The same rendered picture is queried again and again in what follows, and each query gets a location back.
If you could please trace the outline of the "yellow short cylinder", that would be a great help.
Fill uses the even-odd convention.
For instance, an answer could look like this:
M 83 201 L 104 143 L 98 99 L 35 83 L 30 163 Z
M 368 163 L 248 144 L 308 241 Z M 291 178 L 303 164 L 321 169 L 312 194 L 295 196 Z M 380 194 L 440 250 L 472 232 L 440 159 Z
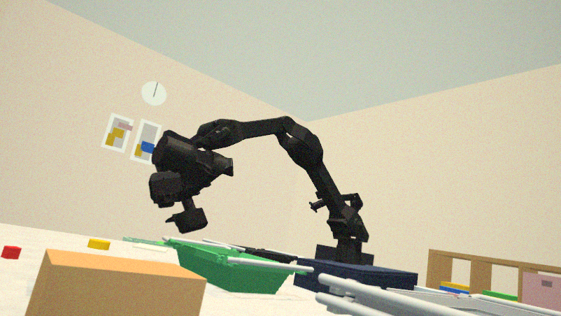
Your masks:
M 108 250 L 111 242 L 99 239 L 90 239 L 88 247 L 98 249 L 98 250 Z

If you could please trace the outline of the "small red block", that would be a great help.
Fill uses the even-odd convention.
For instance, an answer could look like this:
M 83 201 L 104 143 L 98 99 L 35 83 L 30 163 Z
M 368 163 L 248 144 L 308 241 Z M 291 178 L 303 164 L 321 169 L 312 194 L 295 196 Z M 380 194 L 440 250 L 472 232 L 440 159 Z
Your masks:
M 1 257 L 4 259 L 19 259 L 21 247 L 5 245 Z

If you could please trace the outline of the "green plastic tray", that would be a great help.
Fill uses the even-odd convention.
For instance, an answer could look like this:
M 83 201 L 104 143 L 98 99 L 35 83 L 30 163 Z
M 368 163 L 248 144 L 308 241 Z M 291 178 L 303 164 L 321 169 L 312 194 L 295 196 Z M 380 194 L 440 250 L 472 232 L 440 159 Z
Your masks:
M 301 271 L 228 263 L 229 257 L 279 263 L 239 253 L 236 249 L 182 243 L 171 239 L 167 242 L 164 242 L 164 245 L 176 250 L 179 266 L 206 278 L 208 283 L 228 292 L 276 294 L 289 275 L 307 275 Z

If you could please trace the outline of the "tan cardboard box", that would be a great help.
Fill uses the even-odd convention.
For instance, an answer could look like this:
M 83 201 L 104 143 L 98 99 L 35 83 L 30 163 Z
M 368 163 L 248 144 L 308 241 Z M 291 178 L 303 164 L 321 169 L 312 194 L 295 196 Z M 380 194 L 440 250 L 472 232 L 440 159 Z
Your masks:
M 200 316 L 206 281 L 178 264 L 45 249 L 24 316 Z

